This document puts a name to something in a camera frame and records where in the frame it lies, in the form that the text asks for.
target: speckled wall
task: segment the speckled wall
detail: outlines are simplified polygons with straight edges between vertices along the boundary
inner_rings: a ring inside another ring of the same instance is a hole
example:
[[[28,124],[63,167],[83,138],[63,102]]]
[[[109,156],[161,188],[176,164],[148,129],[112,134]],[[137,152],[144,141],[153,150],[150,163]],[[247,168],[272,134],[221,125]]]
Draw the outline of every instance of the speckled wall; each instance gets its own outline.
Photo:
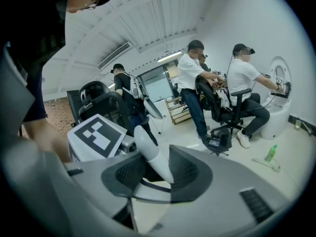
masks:
[[[64,136],[71,130],[71,124],[75,122],[71,113],[68,98],[60,98],[44,102],[45,110],[48,115],[47,121],[52,124]],[[22,128],[23,136],[27,137],[26,131]]]

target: tiled floor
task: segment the tiled floor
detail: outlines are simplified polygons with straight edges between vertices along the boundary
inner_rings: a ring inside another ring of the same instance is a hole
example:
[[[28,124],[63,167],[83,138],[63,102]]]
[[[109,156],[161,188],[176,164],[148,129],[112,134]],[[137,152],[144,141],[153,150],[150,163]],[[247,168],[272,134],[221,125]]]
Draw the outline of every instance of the tiled floor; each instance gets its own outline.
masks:
[[[153,134],[158,140],[159,148],[168,157],[170,144],[190,147],[208,153],[208,149],[201,143],[196,133],[192,119],[173,125],[169,113],[162,108],[162,114],[166,115],[163,121],[163,131],[159,135],[152,120],[150,126]],[[206,112],[205,120],[211,128],[218,127],[219,124],[210,118],[210,113]],[[159,131],[162,128],[162,120],[154,119]],[[252,158],[264,158],[269,149],[277,144],[275,159],[281,166],[280,173],[272,169],[253,162]],[[288,123],[284,132],[276,139],[269,141],[260,136],[260,133],[253,135],[249,149],[243,148],[237,138],[232,139],[232,148],[229,150],[227,159],[239,162],[271,185],[282,192],[289,200],[294,200],[308,180],[309,173],[315,163],[316,138],[309,137],[304,130],[295,130],[294,125]],[[148,204],[134,201],[134,211],[136,222],[141,233],[149,231],[161,218],[168,205]]]

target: wooden shelf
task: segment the wooden shelf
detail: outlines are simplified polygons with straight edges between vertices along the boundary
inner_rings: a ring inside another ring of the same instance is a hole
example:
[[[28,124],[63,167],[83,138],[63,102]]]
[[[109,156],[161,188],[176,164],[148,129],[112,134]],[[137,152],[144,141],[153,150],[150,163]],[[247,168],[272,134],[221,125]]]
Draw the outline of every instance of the wooden shelf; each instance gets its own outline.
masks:
[[[185,106],[185,105],[186,105],[186,104],[176,105],[176,106],[170,107],[169,110],[170,110],[170,111],[173,111],[173,110],[178,109],[178,108],[180,108],[180,107],[183,107],[183,106]]]
[[[177,100],[180,100],[180,99],[181,99],[181,97],[176,97],[176,98],[171,99],[171,100],[166,101],[166,102],[167,102],[167,104],[169,104],[169,103],[172,103],[172,102],[177,101]]]
[[[169,107],[169,103],[172,103],[172,102],[175,102],[175,101],[179,101],[181,99],[181,97],[177,97],[177,98],[174,98],[172,100],[165,100],[166,102],[166,105],[167,105],[167,108],[168,108],[168,111],[169,111],[169,114],[170,114],[170,117],[171,117],[171,120],[172,120],[172,123],[174,124],[178,124],[180,122],[183,122],[185,120],[188,120],[191,118],[191,115],[190,115],[190,112],[188,109],[186,109],[185,111],[182,111],[180,113],[176,113],[176,114],[172,114],[171,112],[178,109],[178,108],[181,108],[181,107],[186,107],[187,105],[185,103],[183,104],[178,104],[176,106],[173,106],[173,107]]]

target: fluorescent light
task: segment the fluorescent light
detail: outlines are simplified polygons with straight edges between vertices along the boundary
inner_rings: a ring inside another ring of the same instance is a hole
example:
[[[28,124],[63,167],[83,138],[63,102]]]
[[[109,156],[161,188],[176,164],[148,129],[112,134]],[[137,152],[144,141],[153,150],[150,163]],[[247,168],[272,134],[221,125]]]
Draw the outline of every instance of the fluorescent light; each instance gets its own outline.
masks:
[[[157,60],[157,62],[162,62],[162,61],[164,61],[164,60],[166,60],[166,59],[169,59],[169,58],[174,57],[174,56],[176,56],[176,55],[179,55],[179,54],[181,54],[181,53],[182,53],[182,52],[180,51],[180,52],[171,54],[171,55],[169,55],[169,56],[167,56],[167,57],[164,57],[164,58],[162,58],[162,59],[160,59],[160,60]]]

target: black office chair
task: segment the black office chair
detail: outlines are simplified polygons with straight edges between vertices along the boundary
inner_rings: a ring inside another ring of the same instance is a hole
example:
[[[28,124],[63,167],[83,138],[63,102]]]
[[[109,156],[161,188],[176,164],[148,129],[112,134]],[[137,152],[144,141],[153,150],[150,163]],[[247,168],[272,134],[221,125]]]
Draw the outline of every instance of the black office chair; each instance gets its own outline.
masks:
[[[127,135],[134,137],[134,129],[129,121],[126,105],[120,94],[110,91],[105,84],[99,81],[87,83],[78,91],[78,95],[82,95],[84,91],[86,92],[86,102],[79,110],[79,116],[82,120],[87,120],[96,114],[100,114],[124,127],[127,130]],[[149,117],[146,117],[140,125],[145,125],[148,122]]]
[[[245,89],[238,92],[234,92],[232,96],[237,97],[237,105],[234,107],[232,111],[227,110],[225,108],[221,108],[221,99],[217,96],[216,93],[213,92],[213,88],[209,85],[209,83],[200,79],[196,81],[196,85],[198,91],[205,97],[201,100],[201,107],[204,110],[211,111],[212,119],[221,125],[226,123],[226,125],[220,126],[211,130],[211,133],[215,131],[221,130],[222,128],[230,128],[231,135],[233,134],[233,129],[236,128],[238,130],[243,129],[243,120],[242,118],[251,117],[249,113],[246,111],[241,111],[241,100],[242,95],[251,92],[251,89]]]

